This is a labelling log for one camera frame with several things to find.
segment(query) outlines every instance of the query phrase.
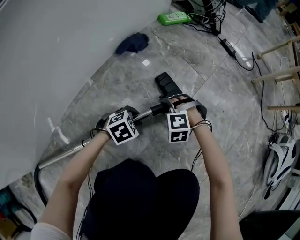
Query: person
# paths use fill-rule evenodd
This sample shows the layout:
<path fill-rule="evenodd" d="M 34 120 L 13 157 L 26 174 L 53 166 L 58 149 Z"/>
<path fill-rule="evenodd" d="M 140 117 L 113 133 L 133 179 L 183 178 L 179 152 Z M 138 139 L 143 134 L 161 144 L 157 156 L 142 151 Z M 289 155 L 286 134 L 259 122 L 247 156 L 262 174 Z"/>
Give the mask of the person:
<path fill-rule="evenodd" d="M 195 107 L 187 112 L 191 126 L 203 120 Z M 210 238 L 241 240 L 227 160 L 206 125 L 193 131 L 202 149 L 210 182 Z M 79 189 L 109 139 L 106 132 L 98 133 L 72 158 L 33 227 L 32 240 L 73 238 Z M 176 240 L 189 224 L 200 192 L 199 182 L 190 170 L 175 169 L 155 177 L 149 167 L 131 159 L 100 171 L 94 189 L 80 228 L 82 240 Z"/>
<path fill-rule="evenodd" d="M 270 14 L 271 10 L 275 8 L 278 0 L 226 0 L 227 2 L 233 4 L 237 8 L 245 9 L 256 18 L 257 21 L 263 23 L 263 21 Z M 257 3 L 256 7 L 253 9 L 248 5 Z"/>

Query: metal pole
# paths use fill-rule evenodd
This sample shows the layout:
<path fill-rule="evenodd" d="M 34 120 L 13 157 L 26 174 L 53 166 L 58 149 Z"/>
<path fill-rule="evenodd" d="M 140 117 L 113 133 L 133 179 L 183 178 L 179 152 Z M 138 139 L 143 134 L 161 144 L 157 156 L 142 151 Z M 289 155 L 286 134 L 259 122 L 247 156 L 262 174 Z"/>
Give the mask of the metal pole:
<path fill-rule="evenodd" d="M 147 118 L 147 117 L 149 117 L 151 115 L 152 115 L 152 110 L 150 109 L 150 110 L 148 110 L 146 112 L 143 112 L 143 113 L 139 114 L 137 117 L 133 118 L 132 121 L 136 122 L 136 121 L 142 120 L 144 118 Z M 57 155 L 57 156 L 55 156 L 53 158 L 50 158 L 50 159 L 48 159 L 48 160 L 40 163 L 38 165 L 39 169 L 47 167 L 47 166 L 49 166 L 52 163 L 56 163 L 57 161 L 59 161 L 59 160 L 61 160 L 63 158 L 66 158 L 66 157 L 68 157 L 68 156 L 70 156 L 70 155 L 72 155 L 74 153 L 79 152 L 83 147 L 85 147 L 86 145 L 88 145 L 91 140 L 92 140 L 91 138 L 88 138 L 88 139 L 82 141 L 81 143 L 78 143 L 78 144 L 74 145 L 73 148 L 68 149 L 68 150 L 64 151 L 63 153 L 61 153 L 61 154 L 59 154 L 59 155 Z"/>

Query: white marker cube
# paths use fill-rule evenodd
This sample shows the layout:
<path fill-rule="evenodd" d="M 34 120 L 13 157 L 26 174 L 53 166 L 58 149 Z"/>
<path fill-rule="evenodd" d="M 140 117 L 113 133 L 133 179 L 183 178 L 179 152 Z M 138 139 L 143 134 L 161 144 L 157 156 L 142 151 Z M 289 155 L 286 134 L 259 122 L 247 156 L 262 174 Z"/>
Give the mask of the white marker cube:
<path fill-rule="evenodd" d="M 126 110 L 118 114 L 113 113 L 110 115 L 106 128 L 117 145 L 128 142 L 139 135 Z"/>
<path fill-rule="evenodd" d="M 180 111 L 180 113 L 169 113 L 167 117 L 169 143 L 187 142 L 191 131 L 187 111 L 184 110 Z"/>

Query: marble floor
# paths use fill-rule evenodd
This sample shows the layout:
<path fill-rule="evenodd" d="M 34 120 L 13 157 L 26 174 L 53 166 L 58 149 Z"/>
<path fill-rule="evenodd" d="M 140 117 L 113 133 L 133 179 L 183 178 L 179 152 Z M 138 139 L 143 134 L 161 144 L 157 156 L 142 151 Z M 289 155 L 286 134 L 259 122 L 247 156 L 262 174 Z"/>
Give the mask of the marble floor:
<path fill-rule="evenodd" d="M 291 37 L 275 11 L 263 24 L 246 10 L 230 4 L 226 5 L 226 11 L 220 37 L 227 38 L 234 46 L 239 61 L 246 68 L 249 67 L 247 64 L 252 65 L 249 60 L 251 52 L 257 54 Z M 124 105 L 143 112 L 158 104 L 160 94 L 154 78 L 166 71 L 183 92 L 208 108 L 207 118 L 213 125 L 213 134 L 229 161 L 239 214 L 258 182 L 241 218 L 254 210 L 272 209 L 285 185 L 281 184 L 267 201 L 263 200 L 265 189 L 261 172 L 271 132 L 266 129 L 260 113 L 262 85 L 257 84 L 254 88 L 250 82 L 251 78 L 258 76 L 257 68 L 252 72 L 243 70 L 228 56 L 216 37 L 184 25 L 165 27 L 155 21 L 141 32 L 149 36 L 149 46 L 138 54 L 113 55 L 99 68 L 66 110 L 42 159 L 88 138 L 89 130 L 106 112 Z M 288 59 L 282 58 L 285 56 L 287 49 L 282 48 L 258 60 L 262 74 L 286 68 Z M 150 62 L 149 65 L 143 64 L 145 60 Z M 274 112 L 268 111 L 266 106 L 284 102 L 287 105 L 299 102 L 294 84 L 291 81 L 282 85 L 266 82 L 262 105 L 269 126 L 273 125 Z M 149 118 L 137 128 L 138 138 L 120 146 L 110 141 L 104 147 L 92 168 L 92 182 L 98 171 L 126 158 L 141 160 L 157 176 L 176 168 L 190 169 L 199 149 L 193 134 L 187 143 L 168 144 L 165 116 Z M 68 157 L 41 171 L 41 184 L 48 196 L 69 160 Z M 200 184 L 200 199 L 181 240 L 202 240 L 210 236 L 210 186 L 202 158 L 199 158 L 194 172 Z M 39 217 L 44 207 L 35 191 L 32 173 L 10 186 Z M 74 236 L 88 199 L 85 182 L 80 190 Z"/>

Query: green device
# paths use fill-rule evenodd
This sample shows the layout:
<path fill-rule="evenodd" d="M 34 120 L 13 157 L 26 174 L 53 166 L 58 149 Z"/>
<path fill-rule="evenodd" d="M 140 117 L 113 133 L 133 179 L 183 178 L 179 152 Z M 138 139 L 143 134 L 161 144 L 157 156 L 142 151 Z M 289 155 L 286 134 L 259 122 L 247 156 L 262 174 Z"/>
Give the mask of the green device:
<path fill-rule="evenodd" d="M 161 25 L 167 26 L 177 23 L 187 23 L 192 21 L 189 15 L 184 12 L 174 12 L 169 14 L 161 14 L 157 19 Z"/>

